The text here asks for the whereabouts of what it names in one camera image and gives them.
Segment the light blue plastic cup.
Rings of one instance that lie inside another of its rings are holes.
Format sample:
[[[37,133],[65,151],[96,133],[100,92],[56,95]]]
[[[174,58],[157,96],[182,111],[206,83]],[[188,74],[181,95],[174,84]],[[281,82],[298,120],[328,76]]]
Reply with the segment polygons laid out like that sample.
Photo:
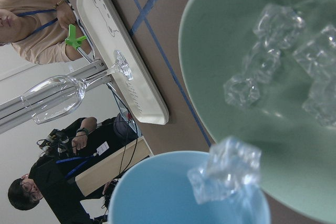
[[[207,158],[206,152],[176,151],[134,165],[113,191],[109,223],[270,223],[267,199],[255,186],[222,201],[196,202],[187,171]]]

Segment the falling clear ice cube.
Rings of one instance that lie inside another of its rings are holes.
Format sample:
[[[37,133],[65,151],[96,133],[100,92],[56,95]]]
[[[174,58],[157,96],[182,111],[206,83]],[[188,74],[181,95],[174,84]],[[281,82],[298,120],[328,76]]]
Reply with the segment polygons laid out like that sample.
[[[223,200],[247,185],[258,185],[261,155],[260,148],[234,136],[212,145],[206,161],[187,172],[196,202]]]

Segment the green ceramic bowl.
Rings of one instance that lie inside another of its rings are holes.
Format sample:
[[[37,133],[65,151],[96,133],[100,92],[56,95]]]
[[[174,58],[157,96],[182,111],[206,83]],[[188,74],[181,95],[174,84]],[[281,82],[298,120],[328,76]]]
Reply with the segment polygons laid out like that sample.
[[[308,75],[285,70],[247,109],[224,99],[223,85],[240,72],[257,41],[258,16],[272,2],[298,8],[313,33],[335,22],[335,0],[189,0],[178,36],[183,79],[213,140],[233,135],[262,150],[264,191],[303,215],[335,223],[335,128],[302,109]]]

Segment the ice cubes in bowl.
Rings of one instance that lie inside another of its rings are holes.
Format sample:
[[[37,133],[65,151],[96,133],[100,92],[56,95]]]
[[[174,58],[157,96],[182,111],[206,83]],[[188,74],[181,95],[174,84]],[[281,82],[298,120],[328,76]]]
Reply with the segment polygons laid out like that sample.
[[[257,41],[243,57],[241,71],[223,85],[225,102],[250,108],[285,70],[297,70],[312,82],[302,109],[320,125],[335,126],[335,25],[313,33],[290,6],[267,4],[253,33]]]

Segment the cream bear tray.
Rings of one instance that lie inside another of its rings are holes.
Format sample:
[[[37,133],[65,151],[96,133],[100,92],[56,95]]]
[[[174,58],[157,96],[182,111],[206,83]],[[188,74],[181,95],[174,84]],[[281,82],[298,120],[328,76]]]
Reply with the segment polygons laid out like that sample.
[[[142,123],[164,125],[169,111],[111,0],[77,0],[80,21]]]

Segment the green clamp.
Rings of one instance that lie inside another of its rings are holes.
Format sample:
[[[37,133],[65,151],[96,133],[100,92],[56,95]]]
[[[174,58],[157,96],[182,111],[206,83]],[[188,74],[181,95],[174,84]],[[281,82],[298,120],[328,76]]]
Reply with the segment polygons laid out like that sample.
[[[73,24],[68,26],[68,37],[65,39],[66,45],[72,46],[74,49],[81,47],[82,42],[87,39],[87,36],[76,37],[76,27]]]

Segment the clear wine glass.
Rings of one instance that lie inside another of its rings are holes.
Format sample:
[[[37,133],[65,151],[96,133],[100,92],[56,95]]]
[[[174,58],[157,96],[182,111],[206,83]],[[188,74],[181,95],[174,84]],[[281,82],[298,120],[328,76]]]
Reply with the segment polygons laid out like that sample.
[[[88,78],[71,75],[50,77],[35,85],[21,96],[28,115],[36,124],[43,124],[72,113],[81,105],[87,90],[109,82],[108,76],[120,73],[133,79],[131,68],[121,51],[113,52],[115,61],[111,67]]]

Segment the person in black shirt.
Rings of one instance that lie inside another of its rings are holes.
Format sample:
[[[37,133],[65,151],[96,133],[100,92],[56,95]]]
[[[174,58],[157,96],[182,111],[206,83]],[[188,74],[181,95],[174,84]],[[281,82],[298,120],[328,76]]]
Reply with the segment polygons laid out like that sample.
[[[107,207],[117,182],[103,183],[84,196],[74,178],[137,138],[121,115],[101,124],[94,117],[79,118],[63,130],[54,129],[40,145],[47,148],[43,156],[10,185],[9,202],[30,210],[45,198],[60,223],[102,223],[104,218],[90,219],[80,202],[104,198]]]

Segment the person in beige shirt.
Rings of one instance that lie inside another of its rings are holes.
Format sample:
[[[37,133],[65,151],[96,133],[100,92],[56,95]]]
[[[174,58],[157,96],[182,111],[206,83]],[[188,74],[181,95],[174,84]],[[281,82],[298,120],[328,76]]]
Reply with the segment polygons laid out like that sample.
[[[81,54],[65,43],[69,25],[83,35],[66,0],[1,0],[1,46],[38,65],[70,62]]]

